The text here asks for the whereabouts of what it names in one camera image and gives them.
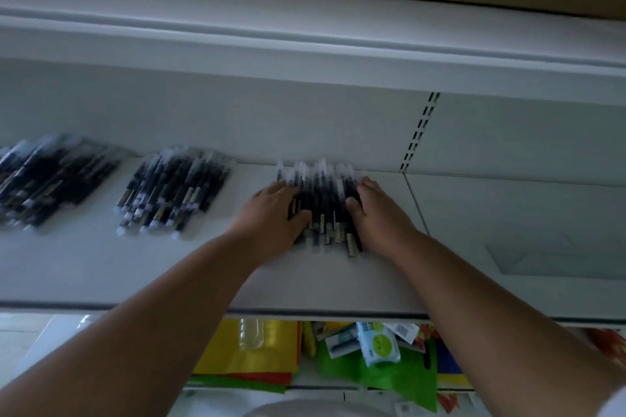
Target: white shirt sleeve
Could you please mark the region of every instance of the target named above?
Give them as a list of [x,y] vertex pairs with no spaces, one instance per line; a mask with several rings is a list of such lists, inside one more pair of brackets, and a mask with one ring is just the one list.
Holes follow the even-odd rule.
[[598,417],[623,417],[626,415],[626,388],[617,391],[600,409]]

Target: hand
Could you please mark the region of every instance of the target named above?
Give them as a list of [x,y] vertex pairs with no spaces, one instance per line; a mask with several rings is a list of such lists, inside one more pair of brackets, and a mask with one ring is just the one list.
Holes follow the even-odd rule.
[[284,254],[311,218],[310,211],[301,210],[290,221],[287,220],[289,204],[298,190],[280,181],[257,192],[226,234],[249,241],[261,262]]
[[369,177],[364,177],[357,190],[363,207],[355,198],[348,198],[346,206],[363,246],[395,261],[411,246],[419,231],[402,208]]

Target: green smiley face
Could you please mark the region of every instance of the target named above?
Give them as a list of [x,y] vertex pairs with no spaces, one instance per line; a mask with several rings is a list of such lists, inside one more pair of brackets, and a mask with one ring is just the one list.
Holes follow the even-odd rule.
[[388,358],[393,351],[393,343],[388,336],[378,334],[372,339],[372,347],[374,352],[381,358]]

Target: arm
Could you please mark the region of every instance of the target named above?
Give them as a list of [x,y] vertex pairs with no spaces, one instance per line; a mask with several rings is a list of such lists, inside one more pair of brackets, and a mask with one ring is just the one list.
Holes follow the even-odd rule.
[[166,415],[254,269],[309,223],[297,189],[257,193],[229,231],[193,251],[0,391],[0,415]]
[[402,270],[494,415],[592,417],[626,374],[417,231],[376,182],[348,199],[363,244]]

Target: label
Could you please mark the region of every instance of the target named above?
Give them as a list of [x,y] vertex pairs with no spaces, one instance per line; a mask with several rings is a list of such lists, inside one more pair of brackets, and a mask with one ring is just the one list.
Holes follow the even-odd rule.
[[413,343],[419,333],[419,326],[414,323],[383,323],[392,332],[397,334],[407,343]]

